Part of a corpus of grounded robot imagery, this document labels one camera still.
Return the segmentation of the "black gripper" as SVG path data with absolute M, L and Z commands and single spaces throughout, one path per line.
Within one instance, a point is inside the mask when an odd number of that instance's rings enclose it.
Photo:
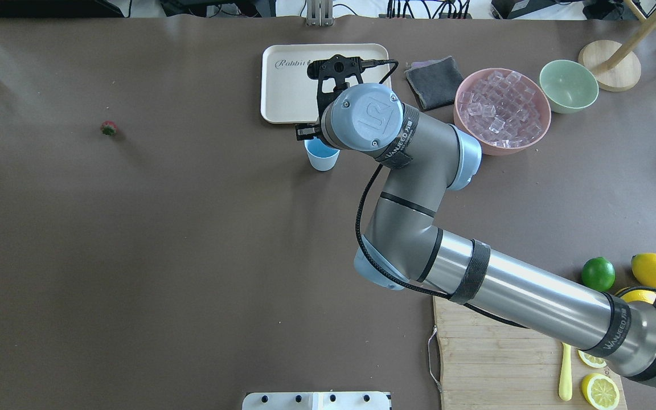
M 318 122 L 325 112 L 326 108 L 335 101 L 339 94 L 349 88 L 348 79 L 354 77 L 362 83 L 363 68 L 361 67 L 362 58 L 358 56 L 347 57 L 336 54 L 333 57 L 313 60 L 307 66 L 307 76 L 312 80 L 318 81 L 317 86 L 317 119 Z M 333 90 L 325 92 L 323 84 L 325 81 L 333 82 Z M 295 137 L 297 141 L 313 140 L 321 138 L 323 135 L 320 126 L 296 126 Z

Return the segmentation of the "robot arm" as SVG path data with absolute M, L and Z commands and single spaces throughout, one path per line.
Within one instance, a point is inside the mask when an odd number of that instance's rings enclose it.
M 391 290 L 444 298 L 536 330 L 656 387 L 656 299 L 625 302 L 434 225 L 445 191 L 463 189 L 477 173 L 481 146 L 385 85 L 363 82 L 365 69 L 385 63 L 343 55 L 310 62 L 307 76 L 319 83 L 318 120 L 295 128 L 298 140 L 317 138 L 389 168 L 367 231 L 355 223 L 357 272 Z M 331 93 L 321 86 L 328 79 L 335 81 Z

